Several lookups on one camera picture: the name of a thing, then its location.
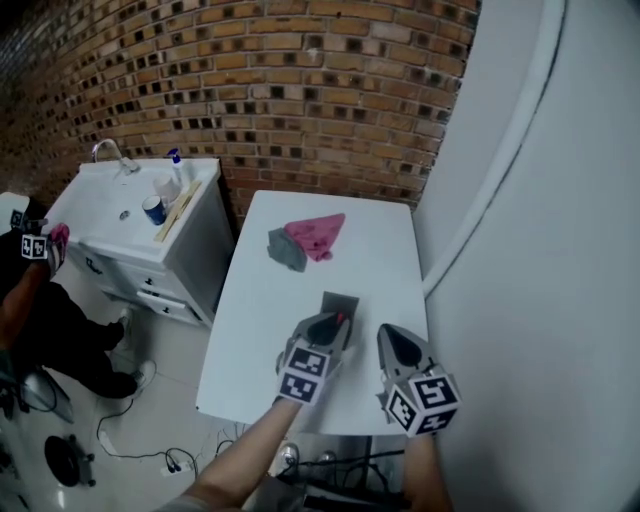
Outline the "white sink cabinet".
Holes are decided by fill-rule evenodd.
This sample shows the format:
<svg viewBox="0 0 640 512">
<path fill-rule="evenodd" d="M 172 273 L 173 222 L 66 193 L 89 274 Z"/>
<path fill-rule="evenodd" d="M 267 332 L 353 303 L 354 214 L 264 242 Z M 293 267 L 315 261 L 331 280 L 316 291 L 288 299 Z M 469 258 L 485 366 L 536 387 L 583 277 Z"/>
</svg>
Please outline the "white sink cabinet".
<svg viewBox="0 0 640 512">
<path fill-rule="evenodd" d="M 49 210 L 70 229 L 67 255 L 106 295 L 173 320 L 211 327 L 234 249 L 216 158 L 187 159 L 201 186 L 165 240 L 142 209 L 168 159 L 142 159 L 126 175 L 116 160 L 83 163 Z"/>
</svg>

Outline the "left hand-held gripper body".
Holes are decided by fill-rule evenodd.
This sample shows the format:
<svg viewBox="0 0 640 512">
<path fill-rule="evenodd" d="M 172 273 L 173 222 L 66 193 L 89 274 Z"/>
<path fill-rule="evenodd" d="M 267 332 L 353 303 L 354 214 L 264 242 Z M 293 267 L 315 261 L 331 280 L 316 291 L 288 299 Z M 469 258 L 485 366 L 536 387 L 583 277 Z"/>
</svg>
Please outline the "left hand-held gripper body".
<svg viewBox="0 0 640 512">
<path fill-rule="evenodd" d="M 276 362 L 274 402 L 289 400 L 315 406 L 330 380 L 350 361 L 352 347 L 342 349 L 349 319 L 337 323 L 338 313 L 318 313 L 301 320 Z"/>
</svg>

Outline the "wooden strip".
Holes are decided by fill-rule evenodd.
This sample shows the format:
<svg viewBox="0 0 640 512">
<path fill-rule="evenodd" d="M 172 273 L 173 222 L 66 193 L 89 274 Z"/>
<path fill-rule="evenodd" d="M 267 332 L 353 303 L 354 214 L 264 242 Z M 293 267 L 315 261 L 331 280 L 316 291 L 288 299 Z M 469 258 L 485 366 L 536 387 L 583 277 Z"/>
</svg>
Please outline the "wooden strip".
<svg viewBox="0 0 640 512">
<path fill-rule="evenodd" d="M 155 242 L 161 243 L 165 240 L 173 225 L 180 219 L 200 186 L 201 181 L 196 180 L 192 182 L 187 191 L 176 199 L 162 228 L 154 237 Z"/>
</svg>

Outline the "white wall conduit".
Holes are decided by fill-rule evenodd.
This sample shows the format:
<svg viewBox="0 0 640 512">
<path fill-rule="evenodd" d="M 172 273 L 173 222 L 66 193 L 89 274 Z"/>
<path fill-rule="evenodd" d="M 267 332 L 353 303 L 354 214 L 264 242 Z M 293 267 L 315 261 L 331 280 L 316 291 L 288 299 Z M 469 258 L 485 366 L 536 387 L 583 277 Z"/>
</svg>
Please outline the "white wall conduit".
<svg viewBox="0 0 640 512">
<path fill-rule="evenodd" d="M 475 234 L 521 150 L 552 75 L 566 11 L 567 0 L 543 0 L 536 44 L 506 131 L 459 228 L 423 279 L 425 298 L 437 289 Z"/>
</svg>

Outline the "black round wheeled base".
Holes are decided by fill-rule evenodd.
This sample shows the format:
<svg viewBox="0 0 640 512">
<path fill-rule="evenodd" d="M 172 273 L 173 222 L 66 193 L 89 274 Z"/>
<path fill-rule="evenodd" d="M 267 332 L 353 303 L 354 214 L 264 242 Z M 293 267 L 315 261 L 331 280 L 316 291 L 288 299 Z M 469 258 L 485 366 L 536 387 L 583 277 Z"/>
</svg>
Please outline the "black round wheeled base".
<svg viewBox="0 0 640 512">
<path fill-rule="evenodd" d="M 94 453 L 85 452 L 75 435 L 66 437 L 49 436 L 44 444 L 47 465 L 56 480 L 65 487 L 94 487 L 91 464 Z"/>
</svg>

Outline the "person's grey trouser leg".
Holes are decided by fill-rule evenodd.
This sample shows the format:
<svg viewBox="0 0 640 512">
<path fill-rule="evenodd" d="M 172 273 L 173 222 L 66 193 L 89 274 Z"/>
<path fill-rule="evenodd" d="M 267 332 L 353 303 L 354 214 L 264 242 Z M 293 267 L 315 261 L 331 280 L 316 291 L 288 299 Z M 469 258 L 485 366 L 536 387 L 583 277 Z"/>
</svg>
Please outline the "person's grey trouser leg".
<svg viewBox="0 0 640 512">
<path fill-rule="evenodd" d="M 303 490 L 266 476 L 242 507 L 244 512 L 306 512 Z"/>
</svg>

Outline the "person's left forearm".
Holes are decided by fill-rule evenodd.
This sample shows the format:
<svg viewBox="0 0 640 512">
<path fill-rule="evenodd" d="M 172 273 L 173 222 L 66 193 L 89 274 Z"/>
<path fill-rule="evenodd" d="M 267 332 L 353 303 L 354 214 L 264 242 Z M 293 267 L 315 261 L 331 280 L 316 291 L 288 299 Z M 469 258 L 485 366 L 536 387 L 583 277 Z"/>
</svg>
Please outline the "person's left forearm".
<svg viewBox="0 0 640 512">
<path fill-rule="evenodd" d="M 238 512 L 266 477 L 301 404 L 278 399 L 180 496 L 154 512 Z"/>
</svg>

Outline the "white spray bottle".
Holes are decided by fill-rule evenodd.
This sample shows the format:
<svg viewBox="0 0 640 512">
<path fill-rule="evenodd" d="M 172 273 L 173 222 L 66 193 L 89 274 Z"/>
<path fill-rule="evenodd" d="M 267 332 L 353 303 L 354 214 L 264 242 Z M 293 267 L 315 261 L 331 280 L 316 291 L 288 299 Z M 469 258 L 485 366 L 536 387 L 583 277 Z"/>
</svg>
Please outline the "white spray bottle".
<svg viewBox="0 0 640 512">
<path fill-rule="evenodd" d="M 176 180 L 181 187 L 190 186 L 194 180 L 193 166 L 185 160 L 178 148 L 172 148 L 167 157 L 171 160 Z"/>
</svg>

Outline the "chrome faucet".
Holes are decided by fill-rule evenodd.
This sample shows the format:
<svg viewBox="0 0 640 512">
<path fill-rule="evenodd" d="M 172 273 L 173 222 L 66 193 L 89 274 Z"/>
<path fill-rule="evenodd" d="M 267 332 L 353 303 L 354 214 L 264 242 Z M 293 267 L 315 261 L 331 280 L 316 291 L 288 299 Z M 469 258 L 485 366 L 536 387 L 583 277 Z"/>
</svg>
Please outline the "chrome faucet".
<svg viewBox="0 0 640 512">
<path fill-rule="evenodd" d="M 93 146 L 91 150 L 91 158 L 93 163 L 98 162 L 99 152 L 102 148 L 109 149 L 115 155 L 116 161 L 119 164 L 119 169 L 126 175 L 131 175 L 140 171 L 141 166 L 129 157 L 125 157 L 116 141 L 110 138 L 102 139 Z"/>
</svg>

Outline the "person's right forearm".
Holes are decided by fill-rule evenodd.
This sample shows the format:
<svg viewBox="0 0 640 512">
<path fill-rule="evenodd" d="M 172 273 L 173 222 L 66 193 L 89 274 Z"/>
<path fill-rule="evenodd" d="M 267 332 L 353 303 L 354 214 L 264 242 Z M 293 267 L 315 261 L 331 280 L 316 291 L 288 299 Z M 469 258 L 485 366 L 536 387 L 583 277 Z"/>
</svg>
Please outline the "person's right forearm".
<svg viewBox="0 0 640 512">
<path fill-rule="evenodd" d="M 453 512 L 434 437 L 409 438 L 404 451 L 403 496 L 410 512 Z"/>
</svg>

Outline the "pink cloth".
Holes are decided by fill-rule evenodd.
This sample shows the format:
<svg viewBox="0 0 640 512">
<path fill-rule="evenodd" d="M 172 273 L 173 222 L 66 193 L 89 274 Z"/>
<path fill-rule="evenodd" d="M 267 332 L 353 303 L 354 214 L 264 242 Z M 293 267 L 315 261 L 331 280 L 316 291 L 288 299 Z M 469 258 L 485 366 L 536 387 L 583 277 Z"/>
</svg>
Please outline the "pink cloth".
<svg viewBox="0 0 640 512">
<path fill-rule="evenodd" d="M 346 220 L 344 213 L 289 222 L 285 232 L 300 246 L 308 258 L 315 262 L 333 257 L 332 247 Z"/>
</svg>

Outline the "dark grey box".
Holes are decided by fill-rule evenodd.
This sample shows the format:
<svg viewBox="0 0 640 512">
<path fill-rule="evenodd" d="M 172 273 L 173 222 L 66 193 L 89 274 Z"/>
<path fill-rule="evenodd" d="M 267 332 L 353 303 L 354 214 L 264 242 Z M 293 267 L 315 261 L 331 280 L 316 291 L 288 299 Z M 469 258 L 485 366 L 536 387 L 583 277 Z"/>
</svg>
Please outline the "dark grey box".
<svg viewBox="0 0 640 512">
<path fill-rule="evenodd" d="M 354 318 L 359 304 L 357 297 L 338 294 L 334 292 L 325 291 L 322 298 L 321 313 L 341 313 L 349 319 L 349 328 L 347 330 L 345 341 L 342 345 L 342 349 L 346 350 L 349 346 L 349 340 L 354 327 Z"/>
</svg>

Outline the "grey cloth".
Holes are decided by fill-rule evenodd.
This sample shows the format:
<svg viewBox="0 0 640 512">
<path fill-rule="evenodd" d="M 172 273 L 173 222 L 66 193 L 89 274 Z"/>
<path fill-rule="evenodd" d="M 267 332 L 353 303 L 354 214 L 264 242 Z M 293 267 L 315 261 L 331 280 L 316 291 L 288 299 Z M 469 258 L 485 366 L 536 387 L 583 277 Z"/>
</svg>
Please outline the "grey cloth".
<svg viewBox="0 0 640 512">
<path fill-rule="evenodd" d="M 307 255 L 284 228 L 271 230 L 268 239 L 267 252 L 272 260 L 291 271 L 303 273 L 306 270 Z"/>
</svg>

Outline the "grey leaning panel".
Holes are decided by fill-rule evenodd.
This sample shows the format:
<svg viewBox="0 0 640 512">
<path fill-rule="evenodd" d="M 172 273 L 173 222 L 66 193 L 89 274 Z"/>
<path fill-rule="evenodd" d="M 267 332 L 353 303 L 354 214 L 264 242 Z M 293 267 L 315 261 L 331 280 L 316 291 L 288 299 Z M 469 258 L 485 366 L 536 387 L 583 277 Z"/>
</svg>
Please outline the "grey leaning panel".
<svg viewBox="0 0 640 512">
<path fill-rule="evenodd" d="M 69 396 L 43 368 L 36 368 L 24 376 L 21 395 L 30 409 L 53 413 L 68 424 L 74 423 L 73 406 Z"/>
</svg>

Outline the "metal table leg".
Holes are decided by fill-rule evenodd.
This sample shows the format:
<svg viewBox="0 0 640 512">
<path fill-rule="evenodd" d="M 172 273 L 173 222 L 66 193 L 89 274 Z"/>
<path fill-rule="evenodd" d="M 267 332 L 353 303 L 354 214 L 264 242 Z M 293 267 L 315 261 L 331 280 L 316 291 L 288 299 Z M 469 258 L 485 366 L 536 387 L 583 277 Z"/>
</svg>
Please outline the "metal table leg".
<svg viewBox="0 0 640 512">
<path fill-rule="evenodd" d="M 375 491 L 374 471 L 371 469 L 372 459 L 370 456 L 374 453 L 375 442 L 373 436 L 367 437 L 366 449 L 367 456 L 366 467 L 363 469 L 362 484 L 368 491 Z"/>
</svg>

